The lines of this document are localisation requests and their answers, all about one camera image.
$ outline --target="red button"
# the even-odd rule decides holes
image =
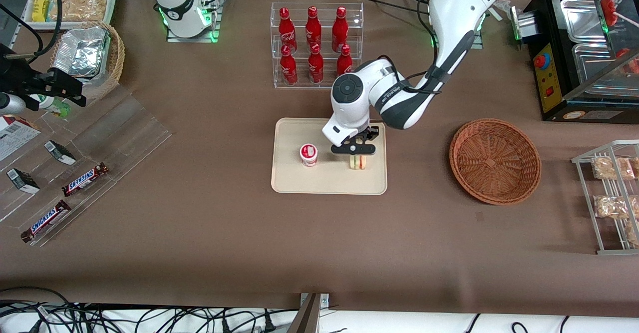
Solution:
[[[543,55],[539,55],[535,57],[533,63],[535,64],[536,68],[544,67],[544,65],[546,64],[546,58]]]

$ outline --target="emergency stop button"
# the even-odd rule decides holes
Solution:
[[[542,53],[541,55],[537,55],[533,60],[533,64],[538,69],[548,68],[548,66],[550,65],[550,55],[547,53]]]

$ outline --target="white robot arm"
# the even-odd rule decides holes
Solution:
[[[178,37],[194,37],[212,24],[211,0],[156,0],[169,30]]]
[[[385,58],[365,62],[353,73],[338,77],[331,89],[333,115],[322,132],[334,146],[369,125],[369,105],[390,127],[404,130],[413,126],[471,48],[479,20],[495,0],[430,0],[429,14],[439,43],[436,62],[411,92],[404,77]]]

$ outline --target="stainless steel tray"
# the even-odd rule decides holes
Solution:
[[[588,78],[597,74],[613,61],[605,44],[575,44],[573,58],[575,58],[580,83],[586,82]],[[587,92],[589,94],[636,98],[639,96],[639,85],[637,85],[638,81],[635,76],[636,74],[609,74],[605,78],[601,78]]]
[[[568,37],[575,43],[606,42],[595,0],[562,0]]]

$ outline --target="beige tray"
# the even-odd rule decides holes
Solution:
[[[328,119],[283,118],[276,124],[271,187],[279,193],[366,194],[377,196],[386,191],[386,130],[370,141],[376,147],[367,156],[363,171],[349,168],[349,156],[333,155],[330,142],[321,132]],[[312,143],[318,148],[315,167],[302,165],[300,147]]]

